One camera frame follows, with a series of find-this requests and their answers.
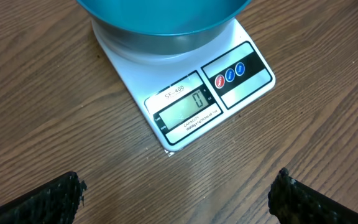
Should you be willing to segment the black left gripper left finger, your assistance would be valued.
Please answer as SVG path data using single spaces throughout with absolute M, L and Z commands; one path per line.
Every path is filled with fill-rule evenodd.
M 85 181 L 69 171 L 0 206 L 0 224 L 72 224 L 85 190 Z

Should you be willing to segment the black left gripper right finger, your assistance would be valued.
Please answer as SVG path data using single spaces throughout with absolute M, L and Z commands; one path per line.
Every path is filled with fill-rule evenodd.
M 289 176 L 282 168 L 270 186 L 268 207 L 282 224 L 358 224 L 358 213 Z

